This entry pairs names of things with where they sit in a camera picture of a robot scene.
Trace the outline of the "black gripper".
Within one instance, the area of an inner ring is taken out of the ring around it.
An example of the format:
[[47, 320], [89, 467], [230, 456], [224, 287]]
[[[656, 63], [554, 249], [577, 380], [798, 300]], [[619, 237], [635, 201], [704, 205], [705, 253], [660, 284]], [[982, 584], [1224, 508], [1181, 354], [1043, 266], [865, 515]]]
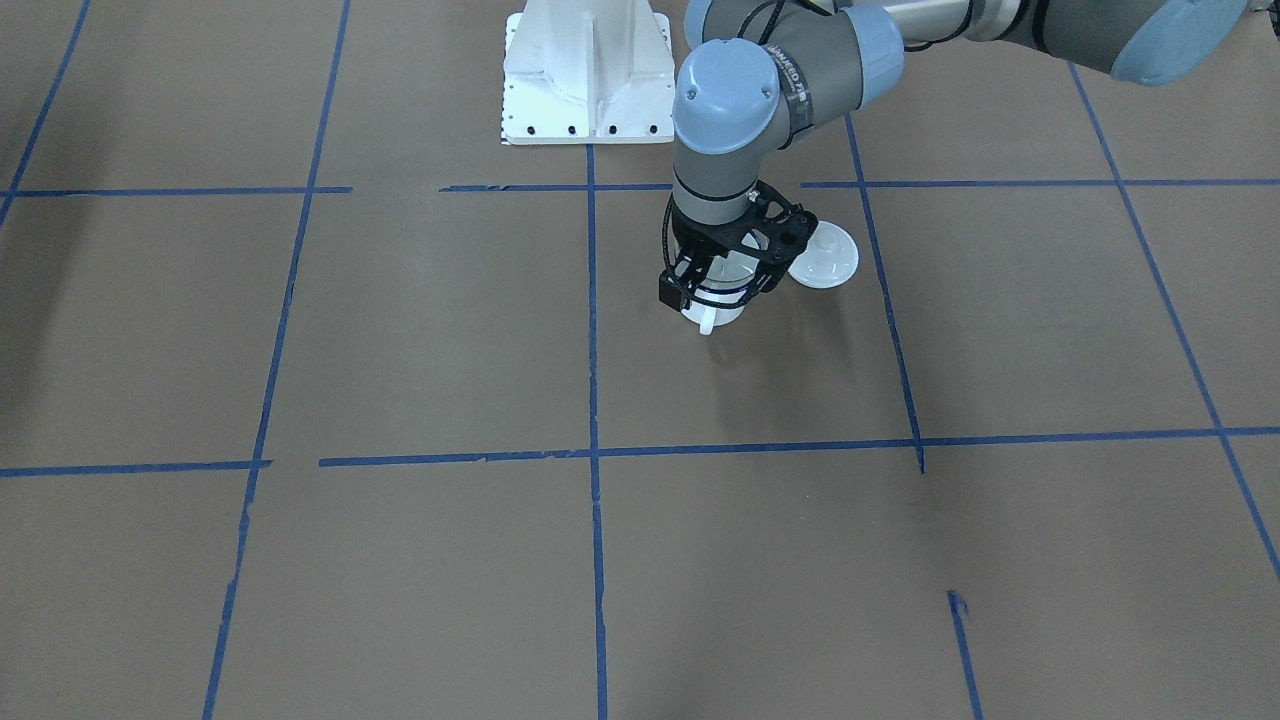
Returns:
[[713, 225], [695, 222], [677, 208], [673, 196], [668, 199], [660, 231], [663, 270], [681, 279], [690, 301], [707, 278], [712, 261], [730, 252], [758, 260], [755, 278], [742, 301], [769, 293], [787, 274], [794, 259], [805, 251], [819, 223], [814, 213], [790, 202], [763, 181], [744, 197], [748, 200], [745, 210], [730, 222]]

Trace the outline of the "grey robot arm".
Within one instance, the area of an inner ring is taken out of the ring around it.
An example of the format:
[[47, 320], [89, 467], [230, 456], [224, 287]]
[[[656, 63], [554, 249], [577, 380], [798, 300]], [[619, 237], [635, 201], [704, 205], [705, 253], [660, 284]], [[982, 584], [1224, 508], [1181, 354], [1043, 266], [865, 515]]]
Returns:
[[1162, 86], [1228, 37], [1244, 1], [692, 1], [675, 86], [675, 183], [659, 300], [737, 309], [809, 254], [815, 214], [760, 178], [762, 164], [874, 102], [910, 51], [1005, 41]]

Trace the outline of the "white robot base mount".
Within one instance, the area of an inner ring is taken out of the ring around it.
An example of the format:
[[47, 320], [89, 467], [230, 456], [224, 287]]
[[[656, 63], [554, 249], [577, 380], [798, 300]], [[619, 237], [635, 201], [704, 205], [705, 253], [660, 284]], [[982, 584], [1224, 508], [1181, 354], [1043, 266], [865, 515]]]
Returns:
[[527, 1], [506, 18], [504, 143], [669, 143], [673, 33], [649, 1]]

